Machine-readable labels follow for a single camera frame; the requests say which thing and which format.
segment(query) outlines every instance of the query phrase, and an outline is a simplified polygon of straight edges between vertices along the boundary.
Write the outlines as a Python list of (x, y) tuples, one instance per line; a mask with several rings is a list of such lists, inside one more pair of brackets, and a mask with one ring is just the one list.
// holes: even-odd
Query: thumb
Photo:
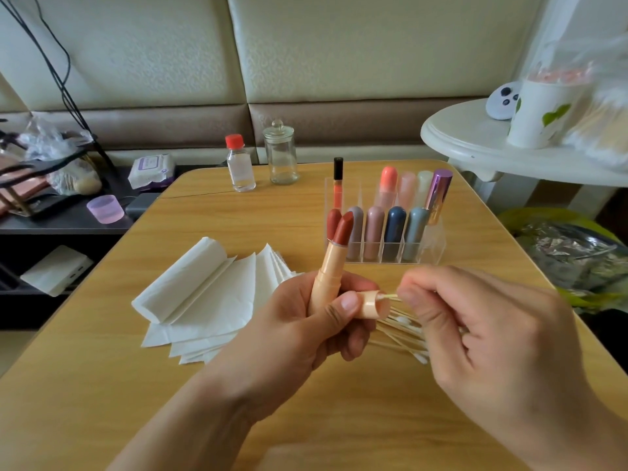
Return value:
[(325, 306), (323, 312), (314, 314), (305, 320), (308, 334), (318, 343), (333, 337), (351, 322), (360, 308), (362, 298), (355, 291), (348, 291)]
[(434, 378), (445, 388), (444, 382), (449, 383), (468, 364), (453, 311), (435, 292), (417, 285), (400, 286), (397, 295), (423, 326)]

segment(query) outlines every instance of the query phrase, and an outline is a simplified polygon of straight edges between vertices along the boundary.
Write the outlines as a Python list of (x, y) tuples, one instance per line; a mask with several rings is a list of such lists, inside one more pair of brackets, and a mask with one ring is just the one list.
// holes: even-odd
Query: left hand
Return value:
[(219, 380), (244, 401), (252, 423), (271, 415), (301, 388), (327, 358), (340, 352), (347, 362), (362, 355), (374, 320), (353, 317), (362, 306), (354, 291), (372, 291), (372, 281), (343, 273), (340, 292), (325, 313), (307, 317), (316, 272), (288, 279), (266, 305), (200, 372)]

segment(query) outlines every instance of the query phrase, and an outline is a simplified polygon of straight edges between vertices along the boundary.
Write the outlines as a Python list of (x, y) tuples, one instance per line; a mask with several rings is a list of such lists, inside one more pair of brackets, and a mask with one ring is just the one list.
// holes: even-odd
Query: pink plastic container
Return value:
[(124, 210), (113, 195), (94, 198), (87, 204), (87, 209), (104, 225), (118, 221), (124, 216)]

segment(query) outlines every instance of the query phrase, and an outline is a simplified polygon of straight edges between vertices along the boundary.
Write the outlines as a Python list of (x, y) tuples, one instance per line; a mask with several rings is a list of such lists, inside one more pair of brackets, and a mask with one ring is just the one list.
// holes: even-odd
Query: glass jar lid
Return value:
[(272, 121), (270, 127), (266, 127), (263, 130), (264, 138), (269, 144), (280, 144), (292, 139), (294, 135), (294, 129), (289, 126), (284, 126), (280, 118), (276, 118)]

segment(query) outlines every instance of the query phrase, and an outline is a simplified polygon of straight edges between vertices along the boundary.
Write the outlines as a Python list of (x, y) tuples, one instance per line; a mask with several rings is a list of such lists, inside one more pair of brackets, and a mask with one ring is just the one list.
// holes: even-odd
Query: black lip gloss cap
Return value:
[(336, 157), (334, 158), (334, 180), (342, 180), (342, 163), (344, 162), (344, 158)]

